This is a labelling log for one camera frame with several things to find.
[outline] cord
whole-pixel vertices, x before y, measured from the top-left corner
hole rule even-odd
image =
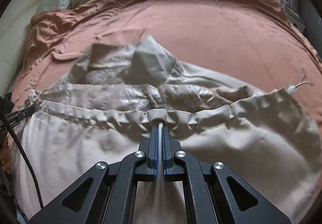
[[[27,167],[28,167],[28,169],[29,169],[29,171],[31,173],[31,176],[33,177],[33,182],[34,182],[35,187],[36,187],[36,192],[37,192],[40,207],[43,208],[43,203],[42,203],[41,194],[40,194],[40,190],[39,190],[39,185],[38,185],[38,181],[37,181],[35,172],[33,171],[33,168],[32,168],[32,166],[30,164],[30,161],[28,160],[27,155],[26,155],[26,153],[24,151],[24,148],[22,147],[20,141],[17,138],[17,135],[13,131],[12,127],[10,126],[10,123],[8,122],[7,118],[5,117],[5,115],[3,114],[1,109],[0,109],[0,120],[2,121],[4,126],[6,127],[7,131],[10,133],[10,135],[13,138],[14,142],[16,143],[16,145],[17,145],[22,157],[24,158],[24,161],[27,164]]]

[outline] shiny fabric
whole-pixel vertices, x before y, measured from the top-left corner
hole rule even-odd
[[[318,127],[292,96],[178,61],[152,37],[92,45],[70,73],[29,100],[36,113],[18,135],[44,204],[96,162],[135,152],[160,122],[183,150],[226,163],[292,223],[314,202]],[[16,198],[30,218],[39,210],[36,192],[15,146],[12,154]],[[134,223],[186,221],[180,183],[140,183],[136,203]]]

